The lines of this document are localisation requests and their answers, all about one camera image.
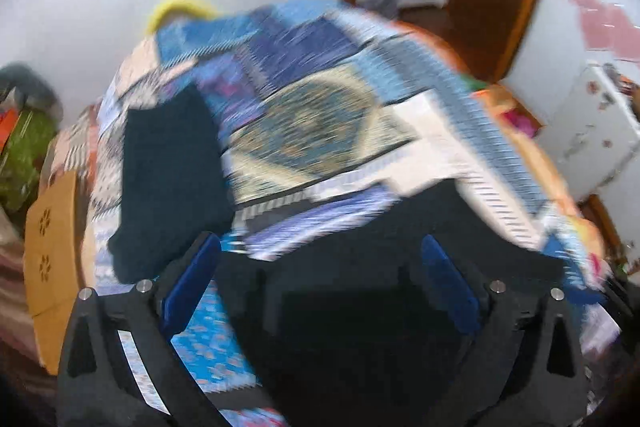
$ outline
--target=yellow round object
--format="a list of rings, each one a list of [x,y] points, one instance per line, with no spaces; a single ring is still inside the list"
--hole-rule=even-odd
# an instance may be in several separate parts
[[[218,11],[205,0],[161,0],[154,8],[146,25],[146,34],[153,35],[169,16],[184,14],[193,19],[213,20],[220,16]]]

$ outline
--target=metal screw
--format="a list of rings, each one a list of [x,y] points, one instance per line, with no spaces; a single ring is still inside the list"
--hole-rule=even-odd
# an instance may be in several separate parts
[[[91,288],[82,288],[78,292],[78,297],[80,298],[81,301],[86,301],[89,297],[91,297],[92,292],[93,291]]]
[[[149,279],[143,279],[142,281],[138,281],[136,284],[136,290],[140,293],[148,292],[154,284]]]
[[[551,296],[556,301],[561,301],[564,299],[564,292],[560,288],[551,288]]]
[[[492,292],[504,293],[507,290],[507,285],[502,281],[495,280],[495,281],[491,281],[489,288],[491,289]]]

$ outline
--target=dark green cloth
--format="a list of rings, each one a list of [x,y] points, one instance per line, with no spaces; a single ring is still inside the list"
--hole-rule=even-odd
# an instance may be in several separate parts
[[[234,202],[218,126],[195,87],[153,109],[129,111],[120,208],[109,248],[124,283],[157,276],[203,230],[218,237],[230,230]]]

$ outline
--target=black cloth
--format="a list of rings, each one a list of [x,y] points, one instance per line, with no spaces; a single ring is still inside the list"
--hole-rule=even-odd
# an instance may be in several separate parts
[[[157,276],[200,232],[229,231],[234,203],[218,126],[196,87],[153,109],[128,112],[120,212],[109,248],[125,283]]]
[[[292,427],[417,425],[446,389],[472,339],[428,300],[428,233],[463,262],[490,258],[477,270],[498,266],[508,286],[529,269],[562,278],[562,262],[495,235],[453,180],[272,263],[222,254],[216,282],[239,344]]]

